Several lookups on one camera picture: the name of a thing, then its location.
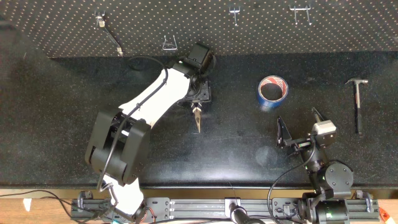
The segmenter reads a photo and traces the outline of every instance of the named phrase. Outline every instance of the black handle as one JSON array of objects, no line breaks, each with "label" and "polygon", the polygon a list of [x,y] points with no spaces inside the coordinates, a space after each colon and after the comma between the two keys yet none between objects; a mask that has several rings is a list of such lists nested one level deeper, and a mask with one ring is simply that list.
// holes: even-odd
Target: black handle
[{"label": "black handle", "polygon": [[356,109],[356,129],[359,136],[363,136],[361,108]]}]

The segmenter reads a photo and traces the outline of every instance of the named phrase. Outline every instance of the roll of tape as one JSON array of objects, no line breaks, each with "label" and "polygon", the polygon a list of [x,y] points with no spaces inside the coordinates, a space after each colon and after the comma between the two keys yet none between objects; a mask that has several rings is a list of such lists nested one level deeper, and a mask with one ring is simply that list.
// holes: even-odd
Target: roll of tape
[{"label": "roll of tape", "polygon": [[[263,86],[267,87],[267,84],[278,85],[279,88],[282,90],[282,97],[279,98],[278,100],[268,100],[267,98],[265,98],[261,93],[261,87]],[[275,108],[283,102],[288,92],[289,92],[289,86],[287,85],[286,81],[283,78],[278,77],[276,75],[270,75],[261,80],[259,87],[257,89],[257,99],[259,100],[259,103],[262,106]]]}]

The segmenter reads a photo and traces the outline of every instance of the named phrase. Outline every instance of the pegboard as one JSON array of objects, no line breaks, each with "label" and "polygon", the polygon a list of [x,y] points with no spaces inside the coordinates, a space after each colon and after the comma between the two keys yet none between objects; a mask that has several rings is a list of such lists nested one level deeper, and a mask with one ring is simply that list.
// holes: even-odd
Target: pegboard
[{"label": "pegboard", "polygon": [[[96,28],[105,11],[125,56],[184,55],[195,42],[217,55],[398,50],[398,1],[2,0],[1,13],[48,57],[117,56]],[[305,11],[289,6],[310,6]],[[229,7],[240,7],[237,26]],[[177,50],[162,50],[164,35]]]}]

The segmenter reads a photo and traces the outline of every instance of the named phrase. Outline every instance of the black tabletop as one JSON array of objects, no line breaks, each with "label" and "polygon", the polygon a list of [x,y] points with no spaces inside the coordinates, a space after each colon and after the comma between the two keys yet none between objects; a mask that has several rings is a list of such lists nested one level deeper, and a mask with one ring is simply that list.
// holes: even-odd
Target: black tabletop
[{"label": "black tabletop", "polygon": [[[160,67],[127,58],[57,58],[4,53],[0,79],[0,186],[94,187],[84,161],[98,109],[119,106],[145,90]],[[160,58],[167,62],[169,58]],[[330,159],[354,169],[356,187],[398,187],[396,52],[217,56],[202,133],[190,110],[173,105],[153,127],[149,165],[140,183],[156,187],[270,187],[300,164],[275,147],[277,117],[293,138],[310,132],[314,106],[338,128]],[[289,85],[283,104],[261,111],[259,81],[278,75]],[[361,85],[364,137],[355,134],[352,77]],[[309,187],[304,169],[281,187]]]}]

